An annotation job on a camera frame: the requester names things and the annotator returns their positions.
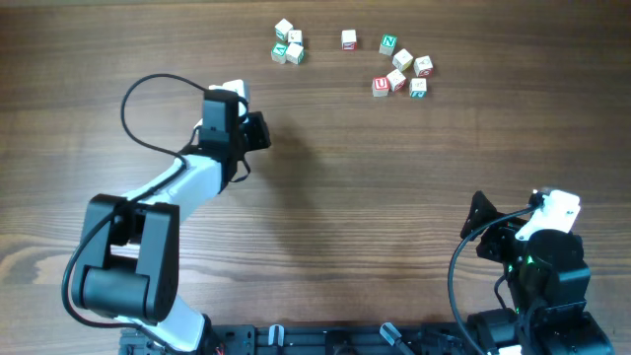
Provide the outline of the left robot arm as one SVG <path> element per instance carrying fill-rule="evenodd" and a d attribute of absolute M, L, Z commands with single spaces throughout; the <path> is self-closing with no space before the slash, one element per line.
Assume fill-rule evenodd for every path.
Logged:
<path fill-rule="evenodd" d="M 174 164 L 122 196 L 88 204 L 81 242 L 62 278 L 62 300 L 76 318 L 91 311 L 105 328 L 129 327 L 168 354 L 215 354 L 211 320 L 177 293 L 179 228 L 201 205 L 240 181 L 245 154 L 270 146 L 262 114 L 234 86 L 203 92 L 202 118 Z"/>

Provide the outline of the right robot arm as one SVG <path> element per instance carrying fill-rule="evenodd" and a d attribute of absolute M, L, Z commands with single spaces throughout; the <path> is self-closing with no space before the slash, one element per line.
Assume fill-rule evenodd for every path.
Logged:
<path fill-rule="evenodd" d="M 513 306 L 480 312 L 456 325 L 474 354 L 611 354 L 614 348 L 586 310 L 591 271 L 583 241 L 572 231 L 579 196 L 558 189 L 534 191 L 526 208 L 501 213 L 473 194 L 460 232 L 478 240 L 479 257 L 501 263 L 499 281 Z"/>

